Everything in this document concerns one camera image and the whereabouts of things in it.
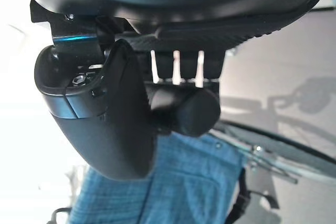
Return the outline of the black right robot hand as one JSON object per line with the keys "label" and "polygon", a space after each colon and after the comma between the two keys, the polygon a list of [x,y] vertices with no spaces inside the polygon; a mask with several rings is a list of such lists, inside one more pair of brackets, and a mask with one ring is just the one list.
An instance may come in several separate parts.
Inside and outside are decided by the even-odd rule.
{"label": "black right robot hand", "polygon": [[159,136],[206,134],[220,117],[225,52],[278,31],[319,0],[31,0],[53,44],[35,84],[84,160],[141,179]]}

